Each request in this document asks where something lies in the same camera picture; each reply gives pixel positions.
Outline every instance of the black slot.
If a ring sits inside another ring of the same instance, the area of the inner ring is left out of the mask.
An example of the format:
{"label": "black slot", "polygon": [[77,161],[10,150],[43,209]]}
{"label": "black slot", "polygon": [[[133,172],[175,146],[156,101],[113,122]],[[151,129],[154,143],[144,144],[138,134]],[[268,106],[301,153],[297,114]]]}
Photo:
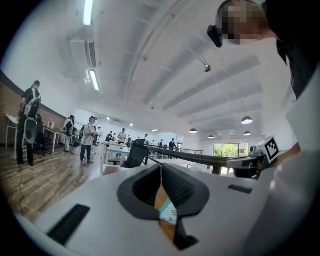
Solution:
{"label": "black slot", "polygon": [[48,237],[64,246],[84,220],[89,210],[90,208],[87,206],[75,205],[47,234]]}
{"label": "black slot", "polygon": [[238,191],[238,192],[242,192],[245,194],[250,194],[252,192],[252,188],[248,188],[248,187],[244,187],[244,186],[238,186],[238,185],[230,185],[228,186],[228,189],[234,190],[234,191]]}

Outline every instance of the paper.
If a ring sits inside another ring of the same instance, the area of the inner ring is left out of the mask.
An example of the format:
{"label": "paper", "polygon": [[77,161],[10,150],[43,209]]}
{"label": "paper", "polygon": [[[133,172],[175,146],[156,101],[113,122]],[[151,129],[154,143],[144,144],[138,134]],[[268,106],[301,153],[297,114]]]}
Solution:
{"label": "paper", "polygon": [[177,224],[177,209],[174,207],[171,200],[168,198],[162,208],[159,210],[160,219],[169,222],[172,225]]}

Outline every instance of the window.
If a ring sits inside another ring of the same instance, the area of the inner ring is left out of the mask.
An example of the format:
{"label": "window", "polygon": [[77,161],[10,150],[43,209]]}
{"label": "window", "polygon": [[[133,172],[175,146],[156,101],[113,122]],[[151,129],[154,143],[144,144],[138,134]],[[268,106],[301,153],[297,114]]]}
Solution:
{"label": "window", "polygon": [[215,157],[222,157],[222,144],[214,144],[214,156]]}
{"label": "window", "polygon": [[214,144],[213,154],[215,157],[239,158],[248,156],[248,143],[239,144]]}

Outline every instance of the ceiling beam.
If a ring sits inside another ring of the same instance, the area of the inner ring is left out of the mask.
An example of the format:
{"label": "ceiling beam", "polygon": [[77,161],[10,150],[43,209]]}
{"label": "ceiling beam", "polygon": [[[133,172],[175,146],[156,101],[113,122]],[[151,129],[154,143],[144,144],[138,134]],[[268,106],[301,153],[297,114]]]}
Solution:
{"label": "ceiling beam", "polygon": [[247,70],[250,70],[254,67],[257,67],[260,65],[260,62],[256,55],[251,55],[247,58],[244,58],[240,61],[237,61],[236,63],[233,63],[226,67],[227,73],[222,69],[219,72],[215,74],[214,77],[208,78],[205,82],[200,82],[195,87],[193,87],[179,96],[177,96],[175,99],[169,101],[167,104],[163,106],[163,109],[166,111],[177,104],[189,99],[190,97],[208,89],[211,86],[214,86],[215,84],[218,84],[226,79],[229,79],[233,76],[236,76],[242,72],[245,72]]}

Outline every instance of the brick wall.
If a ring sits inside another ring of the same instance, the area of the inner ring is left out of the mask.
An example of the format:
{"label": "brick wall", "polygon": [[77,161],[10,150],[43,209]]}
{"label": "brick wall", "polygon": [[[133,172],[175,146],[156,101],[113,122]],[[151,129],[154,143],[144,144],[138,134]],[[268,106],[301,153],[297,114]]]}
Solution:
{"label": "brick wall", "polygon": [[[0,146],[6,144],[6,133],[8,118],[6,115],[17,116],[21,96],[23,91],[17,87],[8,77],[0,70]],[[54,112],[50,108],[41,104],[40,115],[43,119],[43,125],[47,126],[48,122],[55,122],[54,128],[61,129],[65,124],[66,117]],[[13,146],[15,143],[15,130],[8,130],[8,145]]]}

